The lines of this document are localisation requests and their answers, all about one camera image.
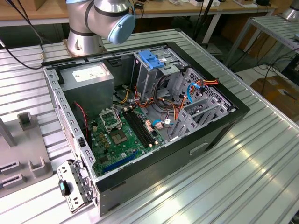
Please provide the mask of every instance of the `blue cable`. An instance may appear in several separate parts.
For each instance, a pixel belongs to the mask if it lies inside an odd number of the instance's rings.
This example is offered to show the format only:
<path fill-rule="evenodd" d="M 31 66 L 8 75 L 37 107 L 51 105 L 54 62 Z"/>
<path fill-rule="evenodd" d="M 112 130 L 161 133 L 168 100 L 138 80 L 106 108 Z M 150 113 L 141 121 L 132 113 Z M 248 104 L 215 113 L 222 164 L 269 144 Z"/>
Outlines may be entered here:
<path fill-rule="evenodd" d="M 157 123 L 159 123 L 159 122 L 161 122 L 160 120 L 155 120 L 154 122 L 153 122 L 153 126 L 155 126 Z"/>
<path fill-rule="evenodd" d="M 190 96 L 190 93 L 189 93 L 189 89 L 190 89 L 190 86 L 194 85 L 195 87 L 199 88 L 200 89 L 200 86 L 197 85 L 196 83 L 190 83 L 187 87 L 187 98 L 188 100 L 190 101 L 190 103 L 192 103 L 192 99 L 191 99 L 191 96 Z"/>

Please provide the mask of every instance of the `slotted metal surface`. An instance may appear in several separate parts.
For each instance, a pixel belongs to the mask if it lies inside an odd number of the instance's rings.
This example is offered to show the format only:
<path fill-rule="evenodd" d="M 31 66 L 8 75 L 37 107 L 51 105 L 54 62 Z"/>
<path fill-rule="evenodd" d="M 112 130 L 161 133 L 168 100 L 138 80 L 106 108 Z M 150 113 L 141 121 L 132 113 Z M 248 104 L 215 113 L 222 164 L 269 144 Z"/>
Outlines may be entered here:
<path fill-rule="evenodd" d="M 299 209 L 299 128 L 241 83 L 220 62 L 176 30 L 132 35 L 108 50 L 176 42 L 250 107 L 223 140 L 196 161 L 161 180 L 109 214 L 93 204 L 72 215 L 57 175 L 0 199 L 4 223 L 287 223 Z M 69 57 L 63 44 L 46 45 L 48 60 Z M 14 49 L 27 64 L 39 48 Z M 25 69 L 0 51 L 0 111 L 37 114 L 53 170 L 72 154 L 53 111 L 41 70 Z"/>
<path fill-rule="evenodd" d="M 267 17 L 253 17 L 251 19 L 251 23 L 290 49 L 299 48 L 299 41 L 294 38 L 295 34 L 299 34 L 298 22 L 289 22 L 276 15 Z"/>

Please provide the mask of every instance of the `red cable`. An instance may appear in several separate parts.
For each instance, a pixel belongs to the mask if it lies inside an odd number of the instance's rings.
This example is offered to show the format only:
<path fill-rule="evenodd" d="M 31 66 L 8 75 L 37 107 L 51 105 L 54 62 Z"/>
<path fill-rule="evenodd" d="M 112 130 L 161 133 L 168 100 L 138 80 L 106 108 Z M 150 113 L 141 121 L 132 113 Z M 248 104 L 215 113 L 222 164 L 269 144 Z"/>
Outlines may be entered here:
<path fill-rule="evenodd" d="M 88 130 L 87 130 L 87 119 L 86 119 L 86 114 L 85 111 L 83 110 L 83 108 L 80 106 L 80 104 L 78 104 L 77 102 L 74 102 L 75 105 L 77 105 L 79 107 L 79 109 L 81 110 L 81 112 L 83 113 L 83 117 L 84 117 L 84 122 L 85 122 L 85 130 L 86 130 L 86 140 L 88 140 Z"/>

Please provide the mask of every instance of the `green circuit board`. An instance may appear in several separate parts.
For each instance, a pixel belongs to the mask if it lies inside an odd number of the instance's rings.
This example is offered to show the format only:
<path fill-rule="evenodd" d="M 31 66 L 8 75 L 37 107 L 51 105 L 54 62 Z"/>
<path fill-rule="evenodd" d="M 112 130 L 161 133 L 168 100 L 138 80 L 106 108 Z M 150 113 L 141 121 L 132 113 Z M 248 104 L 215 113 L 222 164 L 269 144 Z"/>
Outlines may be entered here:
<path fill-rule="evenodd" d="M 147 120 L 140 108 L 135 108 L 134 113 L 140 119 Z M 150 135 L 157 141 L 157 144 L 145 148 L 128 124 L 122 112 L 119 112 L 118 114 L 120 121 L 122 122 L 121 130 L 114 129 L 111 133 L 107 133 L 100 117 L 89 121 L 89 126 L 92 131 L 92 152 L 96 159 L 93 169 L 97 176 L 105 174 L 105 168 L 107 169 L 110 165 L 116 164 L 124 159 L 127 159 L 128 161 L 133 160 L 164 144 L 164 140 L 156 130 L 157 136 Z M 114 116 L 105 118 L 105 123 L 108 125 L 115 123 Z"/>

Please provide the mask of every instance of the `blue pcie slot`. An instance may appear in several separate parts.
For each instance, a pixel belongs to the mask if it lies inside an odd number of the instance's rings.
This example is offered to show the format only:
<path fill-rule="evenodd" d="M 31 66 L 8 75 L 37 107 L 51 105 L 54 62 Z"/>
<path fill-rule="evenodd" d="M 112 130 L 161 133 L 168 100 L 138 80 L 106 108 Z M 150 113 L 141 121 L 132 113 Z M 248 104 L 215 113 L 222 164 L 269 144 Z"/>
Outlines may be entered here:
<path fill-rule="evenodd" d="M 125 164 L 126 162 L 129 162 L 131 161 L 132 159 L 135 158 L 135 155 L 138 153 L 138 151 L 134 152 L 133 154 L 127 156 L 126 158 L 122 159 L 122 160 L 119 160 L 118 162 L 114 163 L 114 164 L 111 164 L 109 166 L 107 166 L 106 168 L 103 169 L 103 173 L 107 172 L 107 171 L 110 171 L 112 169 L 115 169 L 123 164 Z"/>

